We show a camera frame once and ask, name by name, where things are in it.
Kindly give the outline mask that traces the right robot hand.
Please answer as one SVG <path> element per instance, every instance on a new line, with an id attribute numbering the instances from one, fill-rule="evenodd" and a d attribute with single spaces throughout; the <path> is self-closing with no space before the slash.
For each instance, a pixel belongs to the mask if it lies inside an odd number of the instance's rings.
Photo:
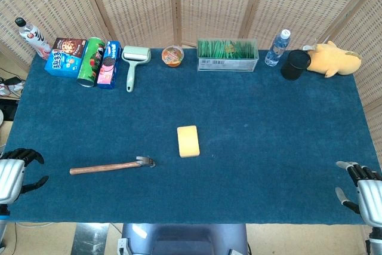
<path id="1" fill-rule="evenodd" d="M 358 196 L 358 203 L 354 203 L 336 187 L 341 205 L 359 214 L 368 226 L 381 228 L 381 174 L 357 162 L 337 161 L 336 166 L 348 172 Z"/>

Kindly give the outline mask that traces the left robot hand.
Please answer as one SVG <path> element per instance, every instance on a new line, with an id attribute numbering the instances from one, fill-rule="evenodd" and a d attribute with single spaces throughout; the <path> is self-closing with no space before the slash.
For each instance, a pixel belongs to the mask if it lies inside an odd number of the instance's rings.
<path id="1" fill-rule="evenodd" d="M 24 171 L 32 161 L 44 164 L 42 155 L 33 149 L 18 148 L 1 156 L 1 205 L 12 204 L 20 194 L 39 189 L 47 182 L 49 177 L 43 176 L 35 183 L 23 184 Z"/>

